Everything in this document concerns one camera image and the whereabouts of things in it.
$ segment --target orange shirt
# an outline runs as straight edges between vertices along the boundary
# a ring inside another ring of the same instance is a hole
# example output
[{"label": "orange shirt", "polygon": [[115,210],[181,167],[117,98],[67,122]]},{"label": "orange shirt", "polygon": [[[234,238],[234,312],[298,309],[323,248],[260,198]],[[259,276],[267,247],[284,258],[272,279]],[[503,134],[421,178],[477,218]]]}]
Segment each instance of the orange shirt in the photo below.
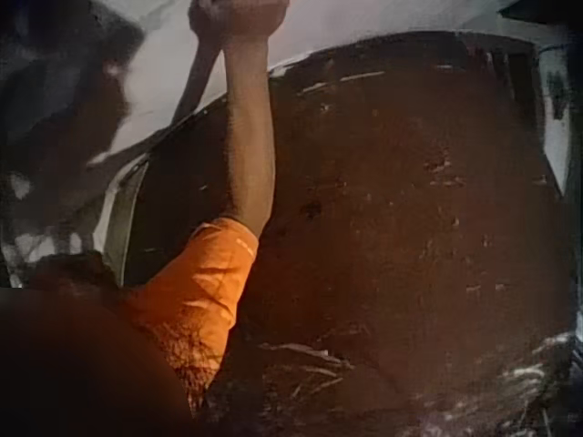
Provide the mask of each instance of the orange shirt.
[{"label": "orange shirt", "polygon": [[219,369],[258,245],[231,218],[202,225],[122,308],[161,348],[192,408]]}]

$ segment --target orange sleeve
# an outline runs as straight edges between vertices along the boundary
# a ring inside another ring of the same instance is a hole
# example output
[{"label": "orange sleeve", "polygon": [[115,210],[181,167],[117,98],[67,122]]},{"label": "orange sleeve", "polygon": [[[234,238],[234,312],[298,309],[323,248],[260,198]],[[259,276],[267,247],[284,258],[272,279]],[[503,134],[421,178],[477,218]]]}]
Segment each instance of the orange sleeve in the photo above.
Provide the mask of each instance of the orange sleeve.
[{"label": "orange sleeve", "polygon": [[202,225],[182,253],[124,303],[126,317],[165,353],[191,405],[219,369],[258,244],[233,219]]}]

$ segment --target dark brown surface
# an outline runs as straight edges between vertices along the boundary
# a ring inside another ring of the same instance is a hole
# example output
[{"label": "dark brown surface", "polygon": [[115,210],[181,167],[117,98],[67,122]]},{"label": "dark brown surface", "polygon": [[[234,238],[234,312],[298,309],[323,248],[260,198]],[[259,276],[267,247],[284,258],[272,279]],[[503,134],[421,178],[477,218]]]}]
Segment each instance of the dark brown surface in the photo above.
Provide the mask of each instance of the dark brown surface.
[{"label": "dark brown surface", "polygon": [[[565,358],[533,351],[574,307],[557,188],[504,88],[426,35],[313,57],[272,101],[273,217],[210,398],[308,434],[462,435],[519,414]],[[152,160],[130,282],[218,210],[224,132],[217,104]]]}]

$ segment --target hand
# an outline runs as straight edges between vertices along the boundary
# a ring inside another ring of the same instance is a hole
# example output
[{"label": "hand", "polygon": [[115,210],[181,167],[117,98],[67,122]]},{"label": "hand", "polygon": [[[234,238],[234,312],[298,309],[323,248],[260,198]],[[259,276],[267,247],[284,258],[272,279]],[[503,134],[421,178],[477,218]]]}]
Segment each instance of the hand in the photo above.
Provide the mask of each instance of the hand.
[{"label": "hand", "polygon": [[192,0],[190,28],[199,39],[267,39],[283,22],[289,0]]}]

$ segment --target person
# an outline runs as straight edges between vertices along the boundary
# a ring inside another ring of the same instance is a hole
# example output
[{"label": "person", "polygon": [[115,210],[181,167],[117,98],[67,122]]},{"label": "person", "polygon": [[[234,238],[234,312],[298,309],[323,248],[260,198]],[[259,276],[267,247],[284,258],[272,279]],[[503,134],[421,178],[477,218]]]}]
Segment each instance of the person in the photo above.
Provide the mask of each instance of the person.
[{"label": "person", "polygon": [[229,203],[124,299],[116,298],[113,275],[95,253],[42,259],[27,283],[37,291],[6,291],[0,305],[0,344],[12,357],[3,360],[0,377],[6,426],[27,435],[41,425],[43,433],[53,426],[60,435],[179,435],[189,428],[184,393],[186,410],[196,411],[220,367],[271,215],[268,38],[287,6],[288,0],[193,0],[192,29],[199,40],[219,41],[225,56]]}]

